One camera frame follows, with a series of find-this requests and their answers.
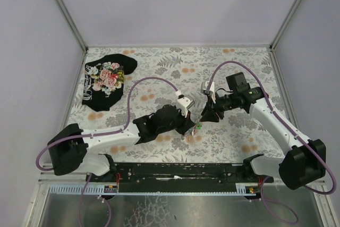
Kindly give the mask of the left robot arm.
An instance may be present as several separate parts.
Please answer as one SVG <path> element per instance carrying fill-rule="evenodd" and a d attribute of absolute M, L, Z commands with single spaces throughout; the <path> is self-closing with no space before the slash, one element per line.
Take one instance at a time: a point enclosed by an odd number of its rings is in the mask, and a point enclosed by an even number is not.
<path fill-rule="evenodd" d="M 77 171 L 102 176 L 114 168 L 110 148 L 151 142 L 172 130 L 184 135 L 193 127 L 190 114 L 183 115 L 175 106 L 164 105 L 155 113 L 133 120 L 127 128 L 94 131 L 70 124 L 48 143 L 48 152 L 56 176 Z"/>

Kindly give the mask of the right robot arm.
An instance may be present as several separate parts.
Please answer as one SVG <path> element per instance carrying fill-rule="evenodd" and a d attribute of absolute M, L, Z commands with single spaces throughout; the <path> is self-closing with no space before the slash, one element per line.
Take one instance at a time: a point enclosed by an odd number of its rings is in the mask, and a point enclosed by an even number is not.
<path fill-rule="evenodd" d="M 292 190 L 325 176 L 326 168 L 321 162 L 326 159 L 326 146 L 321 140 L 311 140 L 301 133 L 276 111 L 261 87 L 250 86 L 242 72 L 230 75 L 226 80 L 231 91 L 224 96 L 218 95 L 212 82 L 201 84 L 201 92 L 207 96 L 207 103 L 200 121 L 219 122 L 226 111 L 243 109 L 260 122 L 284 154 L 284 158 L 264 154 L 246 158 L 243 164 L 249 172 L 280 178 Z"/>

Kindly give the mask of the black floral cloth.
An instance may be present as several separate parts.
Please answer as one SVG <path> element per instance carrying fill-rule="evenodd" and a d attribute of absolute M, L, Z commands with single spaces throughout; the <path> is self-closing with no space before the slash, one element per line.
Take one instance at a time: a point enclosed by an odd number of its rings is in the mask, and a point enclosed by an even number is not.
<path fill-rule="evenodd" d="M 125 76 L 138 62 L 123 54 L 110 54 L 84 66 L 82 105 L 101 112 L 109 111 L 123 96 Z"/>

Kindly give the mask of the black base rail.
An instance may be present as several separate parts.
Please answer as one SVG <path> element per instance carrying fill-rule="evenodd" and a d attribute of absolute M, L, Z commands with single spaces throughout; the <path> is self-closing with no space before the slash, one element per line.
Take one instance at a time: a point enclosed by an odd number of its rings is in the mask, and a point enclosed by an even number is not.
<path fill-rule="evenodd" d="M 264 180 L 245 164 L 231 163 L 115 163 L 108 173 L 93 175 L 90 183 L 171 190 L 212 191 L 233 184 L 257 188 Z"/>

